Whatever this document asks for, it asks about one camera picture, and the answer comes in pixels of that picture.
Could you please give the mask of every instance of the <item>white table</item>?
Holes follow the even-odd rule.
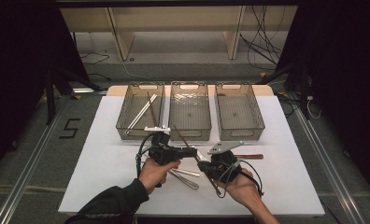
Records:
[[[59,212],[74,215],[91,198],[112,187],[125,187],[136,177],[135,154],[140,141],[122,141],[116,123],[124,97],[104,96],[86,143],[65,192]],[[287,120],[276,96],[257,96],[265,130],[259,141],[248,142],[233,149],[236,154],[262,153],[263,160],[249,161],[263,181],[263,201],[275,216],[319,217],[324,215],[318,195],[294,142]],[[168,121],[169,98],[164,108],[164,124]],[[210,96],[212,130],[210,140],[190,142],[208,157],[206,152],[219,141],[214,98]],[[170,142],[170,146],[181,145]],[[179,168],[198,172],[195,159],[182,160]],[[167,182],[141,204],[136,215],[141,217],[246,217],[249,211],[236,203],[229,194],[217,197],[215,190],[202,174],[185,175],[200,188],[185,186],[172,175]]]

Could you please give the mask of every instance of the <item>metal strip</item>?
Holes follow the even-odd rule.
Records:
[[[296,99],[296,96],[292,93],[291,98]],[[307,138],[313,146],[322,168],[324,169],[325,174],[327,174],[327,177],[336,193],[337,198],[339,199],[339,202],[342,204],[350,223],[365,223],[365,220],[363,219],[356,202],[353,200],[348,188],[340,177],[340,174],[337,172],[334,163],[331,161],[310,120],[306,120],[302,112],[298,109],[296,110],[296,116],[301,122]]]
[[[107,91],[94,91],[90,88],[73,89],[75,95],[107,95]]]
[[[51,124],[46,126],[44,132],[42,133],[39,141],[36,144],[36,147],[34,148],[33,153],[31,154],[30,159],[22,170],[19,179],[17,180],[16,184],[12,188],[12,191],[9,193],[5,202],[1,206],[0,224],[8,223],[10,221],[17,205],[19,204],[19,201],[24,193],[26,186],[33,176],[34,170],[36,169],[40,158],[43,155],[43,152],[45,151],[45,148],[51,138],[51,134],[57,126],[57,120],[60,117],[63,109],[67,105],[68,101],[69,96],[64,96],[60,99],[60,102],[57,106],[56,116],[54,117]]]

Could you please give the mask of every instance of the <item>silver object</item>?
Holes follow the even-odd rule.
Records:
[[[152,97],[150,97],[150,101],[153,103],[153,101],[156,99],[157,95],[153,94]],[[147,103],[144,105],[144,107],[139,111],[137,116],[135,116],[135,119],[132,121],[132,123],[127,127],[127,129],[133,129],[135,125],[138,123],[138,121],[141,119],[141,117],[144,115],[145,111],[149,108],[150,103],[147,101]]]
[[[168,173],[172,174],[176,178],[178,178],[180,181],[182,181],[184,184],[188,185],[191,189],[199,189],[199,185],[192,182],[191,180],[183,177],[182,175],[177,174],[175,171],[169,170]]]
[[[243,146],[244,142],[218,142],[213,148],[208,151],[208,155],[221,154],[225,151],[229,151],[232,148]]]
[[[196,177],[200,176],[199,173],[196,173],[196,172],[193,172],[193,171],[187,171],[187,170],[181,170],[181,169],[172,169],[172,171],[174,171],[176,173],[184,174],[184,175],[192,175],[192,176],[196,176]]]

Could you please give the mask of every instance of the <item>floor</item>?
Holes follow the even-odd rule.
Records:
[[[253,32],[243,34],[247,39],[254,35]],[[269,35],[275,36],[272,41],[282,49],[286,32]],[[132,80],[156,79],[168,83],[200,77],[209,82],[256,82],[261,80],[263,73],[271,74],[269,69],[275,67],[257,53],[249,53],[248,46],[242,41],[239,42],[236,59],[229,60],[219,32],[137,33],[128,60],[123,63],[110,34],[77,34],[77,44],[91,81],[103,87]],[[282,84],[285,78],[279,77],[270,86],[274,92],[283,92],[296,99],[296,92],[284,92]],[[83,88],[78,83],[72,85]],[[6,219],[8,223],[64,223],[67,219],[67,215],[57,212],[58,206],[103,95],[77,93],[76,96],[67,98],[57,94],[60,116],[50,127],[46,125],[47,105],[42,98],[17,141],[17,149],[8,152],[1,160],[0,215],[10,211]],[[278,217],[280,222],[370,223],[370,188],[343,151],[334,127],[324,117],[323,111],[320,113],[318,102],[312,101],[309,105],[310,113],[315,117],[310,120],[304,120],[297,105],[288,98],[281,102],[307,171],[327,210],[323,217]],[[76,137],[61,138],[68,136],[65,127],[69,119],[75,119],[71,125],[78,128]],[[41,142],[41,136],[49,138]],[[22,186],[20,194],[13,195],[17,186]],[[143,219],[140,223],[199,221],[155,218]],[[220,223],[219,220],[203,220],[203,223],[208,222]],[[238,220],[237,223],[250,223],[250,220]]]

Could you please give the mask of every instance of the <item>wire mesh bin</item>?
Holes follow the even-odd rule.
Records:
[[[259,140],[264,123],[252,86],[220,82],[215,88],[220,140]]]
[[[144,139],[148,135],[148,132],[144,131],[146,126],[161,126],[163,111],[163,82],[131,82],[127,87],[121,113],[116,124],[121,139]]]
[[[187,141],[208,141],[211,117],[206,82],[172,82],[168,126],[171,140],[181,141],[175,127]]]

